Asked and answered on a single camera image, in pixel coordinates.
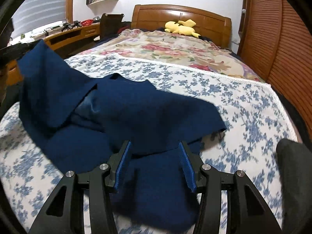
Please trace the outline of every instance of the bed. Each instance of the bed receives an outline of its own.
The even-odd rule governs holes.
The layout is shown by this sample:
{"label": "bed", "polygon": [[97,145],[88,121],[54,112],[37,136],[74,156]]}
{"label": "bed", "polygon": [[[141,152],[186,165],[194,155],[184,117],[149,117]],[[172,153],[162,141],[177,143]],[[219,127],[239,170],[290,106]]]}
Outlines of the bed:
{"label": "bed", "polygon": [[[196,32],[212,42],[154,31],[167,21],[189,18],[197,23]],[[281,224],[275,148],[281,138],[297,141],[298,137],[270,85],[224,49],[230,41],[230,19],[184,6],[136,5],[132,28],[140,29],[127,29],[109,42],[67,59],[67,63],[91,77],[118,72],[135,81],[147,79],[159,90],[214,103],[227,130],[203,138],[203,161],[225,172],[244,170]],[[32,142],[18,110],[16,103],[0,123],[0,178],[17,219],[29,230],[62,173]],[[84,213],[85,233],[90,233],[88,196]],[[226,213],[223,193],[220,233],[226,230]],[[119,233],[168,233],[117,214],[115,221]]]}

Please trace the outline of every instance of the gray fabric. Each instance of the gray fabric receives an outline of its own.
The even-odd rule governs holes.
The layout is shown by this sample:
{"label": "gray fabric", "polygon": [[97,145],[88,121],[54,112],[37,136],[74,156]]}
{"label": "gray fabric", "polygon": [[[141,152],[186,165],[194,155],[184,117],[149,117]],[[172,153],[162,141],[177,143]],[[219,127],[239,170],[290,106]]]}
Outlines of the gray fabric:
{"label": "gray fabric", "polygon": [[288,139],[277,144],[277,163],[283,193],[284,234],[311,233],[312,153]]}

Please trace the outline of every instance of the wooden window frame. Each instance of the wooden window frame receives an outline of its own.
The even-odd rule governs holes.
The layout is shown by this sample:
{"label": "wooden window frame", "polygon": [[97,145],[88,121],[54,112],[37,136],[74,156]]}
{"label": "wooden window frame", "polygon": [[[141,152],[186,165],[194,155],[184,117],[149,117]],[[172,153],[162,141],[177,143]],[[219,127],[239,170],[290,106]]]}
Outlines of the wooden window frame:
{"label": "wooden window frame", "polygon": [[66,0],[66,19],[70,24],[73,22],[73,1]]}

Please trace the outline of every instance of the blue floral bed sheet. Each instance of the blue floral bed sheet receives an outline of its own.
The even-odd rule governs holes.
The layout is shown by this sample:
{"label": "blue floral bed sheet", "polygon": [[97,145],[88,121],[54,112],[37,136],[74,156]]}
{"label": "blue floral bed sheet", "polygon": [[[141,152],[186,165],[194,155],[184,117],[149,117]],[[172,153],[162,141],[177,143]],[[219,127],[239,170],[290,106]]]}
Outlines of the blue floral bed sheet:
{"label": "blue floral bed sheet", "polygon": [[[117,72],[131,80],[149,80],[159,90],[214,103],[227,130],[203,138],[201,158],[220,171],[234,173],[238,169],[244,170],[281,225],[282,194],[275,149],[280,139],[297,141],[297,137],[269,84],[118,54],[76,55],[66,62],[90,77],[104,77]],[[32,142],[18,118],[18,111],[19,103],[16,103],[0,122],[0,178],[19,222],[29,231],[62,173]],[[85,195],[86,234],[91,233],[88,201]],[[220,233],[225,233],[225,192],[222,193],[221,207]],[[114,217],[119,233],[168,233],[120,215]]]}

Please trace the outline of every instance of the navy blue cloth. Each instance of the navy blue cloth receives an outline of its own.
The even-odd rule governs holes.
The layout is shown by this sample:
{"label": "navy blue cloth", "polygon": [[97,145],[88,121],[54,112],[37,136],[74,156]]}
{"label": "navy blue cloth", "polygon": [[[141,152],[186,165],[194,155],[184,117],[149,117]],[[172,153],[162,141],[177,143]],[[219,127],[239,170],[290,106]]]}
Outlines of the navy blue cloth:
{"label": "navy blue cloth", "polygon": [[111,196],[114,210],[172,232],[195,223],[199,205],[187,188],[177,147],[185,140],[199,153],[202,136],[225,129],[213,104],[119,74],[89,78],[43,41],[18,65],[24,76],[19,116],[62,173],[90,171],[130,139],[133,157],[124,185]]}

